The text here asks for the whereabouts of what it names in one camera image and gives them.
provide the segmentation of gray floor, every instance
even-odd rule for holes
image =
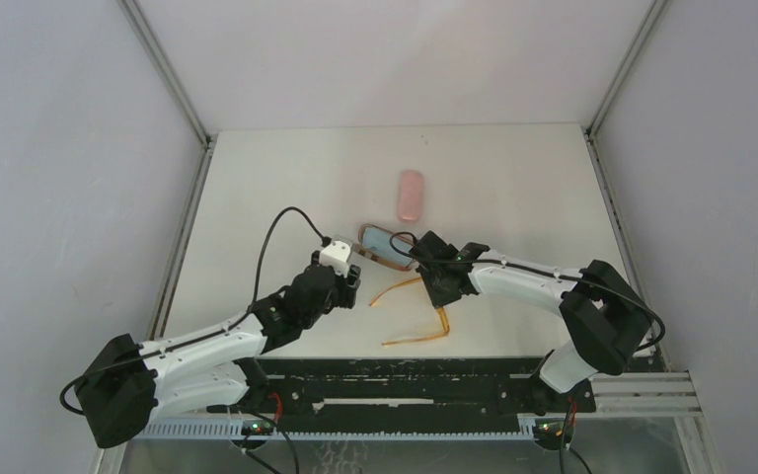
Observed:
[[[683,454],[670,419],[583,420],[573,447],[594,473],[684,474]],[[559,459],[527,441],[299,441],[301,472],[368,473],[558,473]],[[283,473],[294,472],[284,442],[271,442],[256,454]],[[566,471],[584,468],[569,453]],[[266,473],[225,441],[134,441],[123,473]]]

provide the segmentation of pink object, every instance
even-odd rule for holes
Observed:
[[[406,170],[400,177],[400,201],[397,217],[403,222],[417,222],[422,217],[425,181],[419,171]]]

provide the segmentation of robotic arm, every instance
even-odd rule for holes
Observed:
[[[500,294],[565,320],[571,341],[549,353],[531,377],[536,383],[530,401],[540,415],[547,401],[587,377],[620,375],[634,353],[644,349],[641,342],[654,313],[605,262],[559,269],[513,259],[482,244],[458,251],[430,231],[416,241],[410,256],[419,262],[417,272],[435,308],[467,294]]]
[[[349,243],[334,239],[291,285],[223,323],[141,344],[128,334],[112,339],[60,401],[73,386],[82,412],[63,405],[85,415],[101,448],[132,439],[157,418],[259,403],[267,380],[254,357],[297,340],[333,308],[355,304],[361,269],[350,254]]]

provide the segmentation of white tabletop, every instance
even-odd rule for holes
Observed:
[[[400,173],[425,177],[422,220],[396,219]],[[289,205],[326,235],[356,239],[363,223],[458,248],[470,241],[562,267],[620,252],[576,124],[406,126],[223,131],[195,217],[165,336],[220,322],[249,304],[265,232]],[[319,248],[298,214],[286,215],[265,255],[260,297],[289,284]],[[522,302],[467,296],[446,307],[448,338],[385,348],[383,341],[439,331],[421,285],[367,303],[411,277],[355,256],[356,307],[323,316],[300,340],[267,356],[543,356],[569,338],[562,320]]]

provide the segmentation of pink eraser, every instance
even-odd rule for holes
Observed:
[[[400,177],[400,201],[397,217],[403,222],[417,222],[422,217],[422,194],[425,181],[419,171],[406,170]]]

